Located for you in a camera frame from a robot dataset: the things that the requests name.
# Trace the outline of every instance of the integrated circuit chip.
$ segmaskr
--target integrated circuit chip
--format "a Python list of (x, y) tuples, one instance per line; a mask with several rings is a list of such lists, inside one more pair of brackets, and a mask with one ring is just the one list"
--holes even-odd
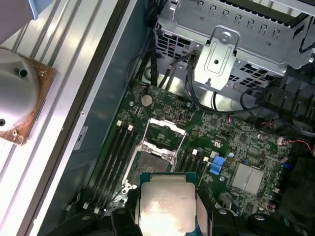
[(232, 178), (232, 186), (248, 193), (257, 194), (263, 175), (263, 171), (240, 163)]
[(241, 142), (246, 142), (246, 140), (247, 140), (247, 136), (245, 135), (245, 134), (242, 134), (241, 136), (240, 136), (240, 139), (239, 139), (239, 141), (241, 141)]
[(211, 120), (210, 120), (210, 125), (216, 126), (217, 123), (218, 123), (218, 120), (217, 120), (216, 118), (211, 118)]
[(134, 161), (134, 164), (135, 168), (131, 171), (128, 179), (136, 185), (139, 185), (140, 175), (143, 172), (167, 172), (172, 168), (168, 161), (144, 151), (140, 152), (140, 157)]

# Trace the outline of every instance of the screw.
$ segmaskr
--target screw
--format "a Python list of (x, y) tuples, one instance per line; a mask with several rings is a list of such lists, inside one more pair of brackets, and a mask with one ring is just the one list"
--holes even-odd
[(227, 211), (224, 210), (224, 209), (220, 209), (220, 210), (219, 210), (219, 213), (220, 213), (221, 215), (226, 215), (226, 214), (227, 214)]
[(223, 41), (223, 42), (227, 42), (227, 39), (228, 39), (228, 37), (227, 37), (226, 35), (224, 35), (224, 36), (222, 37), (222, 41)]
[(259, 220), (259, 221), (264, 221), (265, 220), (265, 218), (262, 215), (256, 215), (255, 219)]

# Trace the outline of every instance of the ram slot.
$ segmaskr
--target ram slot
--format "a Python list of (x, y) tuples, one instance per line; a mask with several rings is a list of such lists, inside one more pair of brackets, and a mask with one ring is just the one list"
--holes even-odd
[(101, 200), (104, 196), (104, 193), (106, 190), (110, 187), (111, 182), (109, 180), (111, 179), (112, 174), (115, 172), (114, 165), (118, 161), (118, 158), (121, 156), (122, 152), (124, 151), (126, 147), (126, 143), (128, 142), (130, 138), (130, 131), (125, 130), (125, 133), (121, 140), (119, 140), (119, 143), (117, 145), (117, 148), (114, 150), (114, 152), (111, 153), (110, 156), (110, 162), (108, 163), (108, 168), (104, 174), (103, 181), (102, 181), (102, 189), (98, 195), (97, 198), (97, 206), (101, 203)]
[(193, 172), (198, 172), (201, 167), (202, 158), (200, 156), (197, 156), (197, 161), (195, 162), (195, 166), (193, 167)]
[(191, 159), (192, 159), (192, 153), (190, 152), (188, 154), (188, 156), (186, 157), (186, 159), (184, 160), (184, 164), (183, 164), (183, 169), (181, 170), (181, 172), (187, 172), (187, 169), (188, 169), (188, 166), (191, 162)]
[(113, 177), (113, 184), (108, 191), (109, 193), (105, 193), (105, 198), (103, 199), (103, 206), (102, 208), (106, 208), (107, 205), (111, 202), (113, 195), (115, 193), (115, 190), (117, 190), (118, 184), (122, 181), (122, 178), (125, 174), (125, 171), (127, 169), (128, 164), (130, 163), (131, 155), (134, 152), (135, 144), (136, 144), (136, 136), (137, 133), (133, 132), (131, 134), (130, 142), (127, 144), (124, 153), (122, 154), (123, 159), (121, 162), (119, 162), (119, 169), (116, 172), (116, 175)]
[(185, 160), (186, 160), (188, 155), (189, 155), (189, 152), (185, 151), (185, 153), (183, 154), (182, 158), (180, 158), (179, 162), (176, 165), (176, 171), (177, 172), (181, 172), (182, 171), (184, 162), (185, 162)]
[(193, 169), (195, 168), (197, 160), (198, 160), (197, 155), (192, 154), (190, 164), (187, 167), (187, 172), (193, 172)]
[[(120, 126), (120, 127), (118, 127), (116, 129), (115, 134), (113, 136), (114, 138), (112, 139), (112, 142), (111, 142), (108, 150), (112, 151), (115, 148), (115, 146), (119, 143), (119, 139), (120, 139), (120, 136), (122, 135), (122, 133), (123, 133), (123, 129)], [(102, 180), (102, 178), (104, 176), (104, 172), (105, 172), (106, 168), (108, 167), (108, 164), (107, 164), (108, 161), (109, 161), (108, 160), (108, 155), (106, 155), (104, 157), (104, 161), (102, 163), (101, 171), (98, 174), (98, 176), (96, 178), (96, 181), (95, 181), (95, 184), (94, 184), (94, 189), (93, 189), (93, 194), (92, 194), (92, 202), (94, 202), (94, 200), (96, 199), (96, 197), (97, 197), (97, 195), (98, 195), (98, 193), (100, 191), (101, 180)]]

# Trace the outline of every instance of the gray metal sheet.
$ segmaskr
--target gray metal sheet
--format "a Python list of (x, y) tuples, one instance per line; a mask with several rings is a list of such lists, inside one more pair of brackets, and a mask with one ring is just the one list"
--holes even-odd
[(19, 229), (116, 2), (56, 0), (3, 44), (58, 73), (28, 142), (0, 140), (0, 235)]

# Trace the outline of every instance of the black cable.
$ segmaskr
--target black cable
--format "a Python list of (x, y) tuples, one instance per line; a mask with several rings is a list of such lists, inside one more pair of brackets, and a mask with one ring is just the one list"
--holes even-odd
[(128, 64), (128, 68), (127, 68), (127, 72), (126, 72), (126, 84), (127, 87), (130, 88), (129, 84), (130, 84), (130, 78), (129, 78), (129, 74), (130, 74), (130, 69), (132, 64), (134, 63), (134, 61), (136, 61), (138, 58), (146, 55), (148, 52), (152, 51), (152, 49), (154, 49), (153, 47), (149, 48), (148, 50), (145, 50), (144, 52), (136, 55), (134, 58), (132, 58)]
[(217, 109), (217, 103), (216, 103), (216, 97), (217, 97), (218, 92), (214, 91), (213, 95), (212, 95), (212, 105), (213, 105), (213, 109), (214, 110), (218, 110)]
[(290, 128), (294, 129), (296, 132), (298, 132), (299, 134), (302, 134), (304, 136), (308, 136), (308, 137), (315, 137), (315, 133), (306, 131), (304, 129), (301, 129), (300, 127), (296, 126), (293, 121), (288, 120), (287, 118), (285, 118), (282, 114), (278, 114), (281, 121), (286, 125), (289, 126)]
[[(244, 103), (244, 96), (245, 94), (249, 93), (249, 92), (252, 92), (252, 91), (260, 91), (260, 92), (263, 92), (264, 89), (263, 88), (250, 88), (248, 90), (246, 90), (244, 93), (242, 93), (241, 97), (240, 97), (240, 104), (242, 106), (242, 108), (245, 110), (247, 109), (247, 106), (245, 106), (245, 103)], [(249, 114), (251, 114), (253, 117), (255, 117), (255, 114), (251, 111), (249, 111)]]
[[(200, 102), (196, 96), (196, 93), (194, 92), (194, 89), (193, 89), (193, 64), (194, 64), (194, 56), (190, 57), (190, 59), (188, 60), (187, 76), (186, 76), (188, 89), (186, 90), (186, 92), (190, 93), (190, 98), (191, 98), (191, 101), (193, 102), (193, 104), (198, 109), (202, 109), (205, 107), (203, 107), (200, 104)], [(227, 112), (226, 111), (208, 110), (208, 113), (213, 114), (213, 115), (236, 115), (236, 114), (241, 114), (241, 113), (253, 111), (253, 110), (256, 110), (257, 108), (259, 108), (259, 107), (253, 107), (253, 108), (248, 108), (248, 109), (239, 110), (239, 111), (227, 111)]]
[(188, 60), (189, 58), (191, 57), (191, 54), (187, 54), (181, 58), (178, 58), (176, 60), (174, 60), (172, 63), (170, 63), (170, 65), (168, 66), (167, 70), (166, 70), (166, 73), (163, 77), (163, 79), (161, 80), (160, 84), (159, 84), (159, 88), (163, 87), (163, 85), (165, 84), (167, 78), (169, 77), (171, 71), (173, 70), (173, 67), (179, 63), (179, 62), (182, 62), (182, 61), (185, 61), (185, 60)]

